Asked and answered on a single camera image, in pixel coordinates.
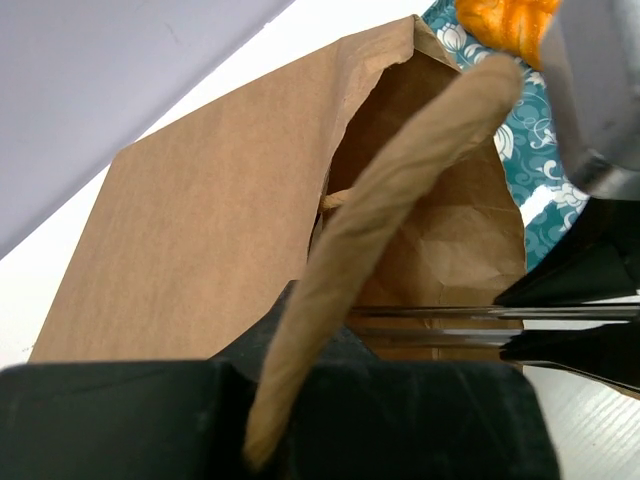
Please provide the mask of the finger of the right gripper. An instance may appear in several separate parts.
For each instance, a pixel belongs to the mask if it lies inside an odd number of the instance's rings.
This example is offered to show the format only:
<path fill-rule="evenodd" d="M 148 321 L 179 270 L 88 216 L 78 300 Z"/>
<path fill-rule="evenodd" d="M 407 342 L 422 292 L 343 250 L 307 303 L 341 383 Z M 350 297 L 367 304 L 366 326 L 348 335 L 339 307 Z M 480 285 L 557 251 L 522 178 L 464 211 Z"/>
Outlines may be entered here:
<path fill-rule="evenodd" d="M 570 371 L 637 393 L 639 324 L 606 324 L 586 330 L 526 330 L 503 345 L 500 358 Z"/>
<path fill-rule="evenodd" d="M 639 290 L 639 203 L 591 198 L 529 273 L 499 294 L 505 307 L 565 306 Z"/>

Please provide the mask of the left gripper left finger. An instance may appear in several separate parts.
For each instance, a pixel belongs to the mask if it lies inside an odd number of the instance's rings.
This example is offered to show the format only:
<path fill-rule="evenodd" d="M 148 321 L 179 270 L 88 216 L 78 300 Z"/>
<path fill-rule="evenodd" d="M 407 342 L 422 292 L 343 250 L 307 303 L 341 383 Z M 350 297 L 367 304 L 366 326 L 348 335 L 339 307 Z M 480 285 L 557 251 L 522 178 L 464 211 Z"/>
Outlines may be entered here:
<path fill-rule="evenodd" d="M 1 374 L 5 479 L 248 479 L 246 421 L 289 292 L 208 359 L 70 362 Z"/>

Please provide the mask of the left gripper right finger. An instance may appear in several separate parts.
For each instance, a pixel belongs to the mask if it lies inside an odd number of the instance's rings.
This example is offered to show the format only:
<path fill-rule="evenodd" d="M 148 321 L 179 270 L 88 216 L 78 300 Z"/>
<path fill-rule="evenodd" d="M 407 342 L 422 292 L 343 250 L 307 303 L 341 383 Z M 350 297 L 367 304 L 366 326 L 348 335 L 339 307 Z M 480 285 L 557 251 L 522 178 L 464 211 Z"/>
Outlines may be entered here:
<path fill-rule="evenodd" d="M 495 362 L 385 361 L 349 329 L 305 380 L 279 452 L 287 479 L 556 479 L 535 391 Z"/>

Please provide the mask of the brown paper bag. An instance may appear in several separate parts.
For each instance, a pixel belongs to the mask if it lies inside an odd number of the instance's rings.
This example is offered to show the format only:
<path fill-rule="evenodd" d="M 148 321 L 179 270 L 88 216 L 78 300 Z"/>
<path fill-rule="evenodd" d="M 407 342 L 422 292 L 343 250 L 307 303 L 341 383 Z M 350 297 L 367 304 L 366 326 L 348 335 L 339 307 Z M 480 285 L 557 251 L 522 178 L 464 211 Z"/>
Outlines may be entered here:
<path fill-rule="evenodd" d="M 364 294 L 441 175 L 494 150 L 523 85 L 503 54 L 459 70 L 411 16 L 344 37 L 129 146 L 28 365 L 208 359 L 288 291 L 248 411 L 248 479 L 287 479 L 279 452 L 297 397 L 342 328 L 385 361 L 495 362 L 522 373 L 500 352 L 523 327 L 402 358 L 348 319 L 446 316 Z"/>

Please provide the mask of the metal tongs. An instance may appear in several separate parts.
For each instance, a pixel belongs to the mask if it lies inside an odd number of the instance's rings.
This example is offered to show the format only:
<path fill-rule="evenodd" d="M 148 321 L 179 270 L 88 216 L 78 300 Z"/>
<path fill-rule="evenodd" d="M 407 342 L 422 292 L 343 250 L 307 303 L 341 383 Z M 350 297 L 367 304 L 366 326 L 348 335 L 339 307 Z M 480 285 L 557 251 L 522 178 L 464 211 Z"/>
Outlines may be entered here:
<path fill-rule="evenodd" d="M 470 346 L 476 333 L 518 333 L 520 307 L 494 299 L 524 277 L 525 227 L 496 146 L 445 171 L 380 259 L 368 303 L 444 307 L 443 318 L 355 315 L 348 325 L 381 351 L 406 357 L 428 343 Z"/>

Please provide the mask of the long braided fake bread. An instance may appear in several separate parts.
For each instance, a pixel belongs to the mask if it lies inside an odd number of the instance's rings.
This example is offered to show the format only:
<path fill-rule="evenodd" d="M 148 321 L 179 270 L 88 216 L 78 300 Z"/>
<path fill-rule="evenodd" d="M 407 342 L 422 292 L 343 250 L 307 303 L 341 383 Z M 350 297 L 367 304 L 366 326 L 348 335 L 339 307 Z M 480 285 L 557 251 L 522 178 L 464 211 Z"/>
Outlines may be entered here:
<path fill-rule="evenodd" d="M 539 47 L 560 0 L 458 0 L 458 23 L 480 43 L 542 70 Z"/>

